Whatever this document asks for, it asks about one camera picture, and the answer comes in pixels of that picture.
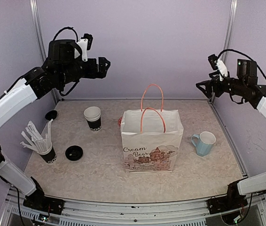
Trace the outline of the stack of black paper cups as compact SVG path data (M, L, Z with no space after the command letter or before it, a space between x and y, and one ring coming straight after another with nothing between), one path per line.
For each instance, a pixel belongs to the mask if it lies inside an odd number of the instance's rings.
M97 132L101 129L101 110L97 106L91 106L84 110L84 117L91 131Z

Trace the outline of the white paper takeout bag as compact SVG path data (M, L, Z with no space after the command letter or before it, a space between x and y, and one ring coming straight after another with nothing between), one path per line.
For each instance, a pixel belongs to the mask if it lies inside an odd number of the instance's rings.
M120 122L126 173L172 172L184 127L178 110L126 110Z

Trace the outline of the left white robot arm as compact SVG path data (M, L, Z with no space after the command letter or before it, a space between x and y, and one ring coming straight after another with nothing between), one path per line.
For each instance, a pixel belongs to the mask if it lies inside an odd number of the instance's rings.
M81 78L103 79L110 67L105 57L88 58L91 48L88 38L75 40L52 40L48 55L41 67L35 67L22 75L13 86L0 97L0 128L20 110L41 99L53 89L63 91L71 82ZM48 198L38 188L38 183L29 178L8 157L1 152L0 177L12 184L30 202L42 210L48 205Z

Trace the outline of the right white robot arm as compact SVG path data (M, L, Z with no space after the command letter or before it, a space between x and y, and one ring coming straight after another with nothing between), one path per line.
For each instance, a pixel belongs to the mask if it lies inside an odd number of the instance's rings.
M259 85L257 76L257 72L262 70L251 57L240 51L237 53L245 58L237 60L236 78L230 76L221 54L212 54L208 56L213 69L209 74L210 79L197 83L196 87L208 99L220 97L224 93L228 93L230 97L239 96L240 105L250 103L266 119L266 85ZM264 192L266 192L266 172L229 184L223 205L227 209L233 209L241 202L241 196Z

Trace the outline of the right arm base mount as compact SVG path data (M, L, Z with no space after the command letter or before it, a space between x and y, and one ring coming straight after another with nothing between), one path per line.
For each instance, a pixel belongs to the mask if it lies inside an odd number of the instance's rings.
M213 196L206 201L210 214L234 210L248 205L246 196L240 195L238 192L238 182L239 180L228 185L227 194L225 196Z

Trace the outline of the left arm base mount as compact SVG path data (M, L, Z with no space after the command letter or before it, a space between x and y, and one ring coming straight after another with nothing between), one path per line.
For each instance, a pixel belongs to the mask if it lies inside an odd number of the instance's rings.
M31 195L25 197L23 206L34 210L61 215L65 201L45 196L44 191L37 180L33 177L31 177L31 179L36 186L36 190Z

